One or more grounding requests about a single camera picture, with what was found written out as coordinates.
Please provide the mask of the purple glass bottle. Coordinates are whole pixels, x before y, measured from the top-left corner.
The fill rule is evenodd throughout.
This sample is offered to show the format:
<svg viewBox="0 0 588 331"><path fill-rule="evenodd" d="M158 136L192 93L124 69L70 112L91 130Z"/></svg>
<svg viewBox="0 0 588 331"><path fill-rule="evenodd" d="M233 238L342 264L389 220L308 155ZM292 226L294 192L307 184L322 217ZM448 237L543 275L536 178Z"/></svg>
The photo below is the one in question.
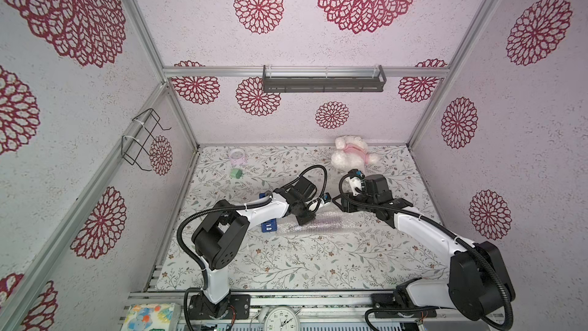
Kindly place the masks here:
<svg viewBox="0 0 588 331"><path fill-rule="evenodd" d="M296 226L295 233L332 233L343 230L340 222L310 222L303 226Z"/></svg>

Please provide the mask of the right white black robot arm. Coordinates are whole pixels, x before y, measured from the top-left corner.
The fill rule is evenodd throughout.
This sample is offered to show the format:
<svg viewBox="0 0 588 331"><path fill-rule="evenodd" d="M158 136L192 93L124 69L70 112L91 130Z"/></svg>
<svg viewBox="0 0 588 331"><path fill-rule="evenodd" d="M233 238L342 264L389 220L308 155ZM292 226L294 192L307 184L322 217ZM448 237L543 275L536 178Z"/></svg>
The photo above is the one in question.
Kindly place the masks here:
<svg viewBox="0 0 588 331"><path fill-rule="evenodd" d="M388 303L375 304L365 315L426 315L457 310L471 321L497 330L514 325L515 290L499 249L491 242L474 242L421 214L411 202L395 198L382 175L365 176L353 169L339 180L333 202L345 213L366 211L418 241L448 269L447 280L423 278L394 289Z"/></svg>

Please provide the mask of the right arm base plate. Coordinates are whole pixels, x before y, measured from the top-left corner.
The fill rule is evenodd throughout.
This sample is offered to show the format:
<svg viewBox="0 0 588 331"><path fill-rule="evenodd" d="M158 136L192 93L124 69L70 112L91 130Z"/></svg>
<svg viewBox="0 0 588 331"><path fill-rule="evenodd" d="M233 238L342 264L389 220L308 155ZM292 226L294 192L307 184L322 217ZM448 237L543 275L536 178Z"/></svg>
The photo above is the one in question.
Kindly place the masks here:
<svg viewBox="0 0 588 331"><path fill-rule="evenodd" d="M436 308L425 309L416 306L406 297L396 298L395 293L376 293L371 295L372 306L377 319L384 318L428 318L436 317Z"/></svg>

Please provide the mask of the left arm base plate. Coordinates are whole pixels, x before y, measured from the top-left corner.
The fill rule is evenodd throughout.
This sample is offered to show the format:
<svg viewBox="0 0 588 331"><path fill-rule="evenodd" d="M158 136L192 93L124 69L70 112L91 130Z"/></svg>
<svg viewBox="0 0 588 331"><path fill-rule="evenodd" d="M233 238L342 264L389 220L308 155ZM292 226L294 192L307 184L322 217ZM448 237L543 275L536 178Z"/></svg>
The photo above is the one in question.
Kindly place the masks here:
<svg viewBox="0 0 588 331"><path fill-rule="evenodd" d="M203 292L190 297L188 319L196 320L246 320L250 316L249 294L228 294L220 303L212 303Z"/></svg>

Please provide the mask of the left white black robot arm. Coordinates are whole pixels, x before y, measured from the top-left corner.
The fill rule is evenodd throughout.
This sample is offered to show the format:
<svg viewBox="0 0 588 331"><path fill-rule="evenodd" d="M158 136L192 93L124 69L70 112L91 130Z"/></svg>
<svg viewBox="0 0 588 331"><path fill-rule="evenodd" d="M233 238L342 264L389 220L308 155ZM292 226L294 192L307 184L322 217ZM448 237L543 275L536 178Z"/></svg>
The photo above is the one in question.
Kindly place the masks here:
<svg viewBox="0 0 588 331"><path fill-rule="evenodd" d="M184 292L187 326L193 320L239 317L231 303L228 265L237 256L246 234L265 222L288 216L293 216L300 226L313 221L316 212L332 200L326 192L327 182L326 167L313 165L260 199L237 205L220 200L213 208L199 211L179 224L179 248L196 262L203 278L201 289L190 287Z"/></svg>

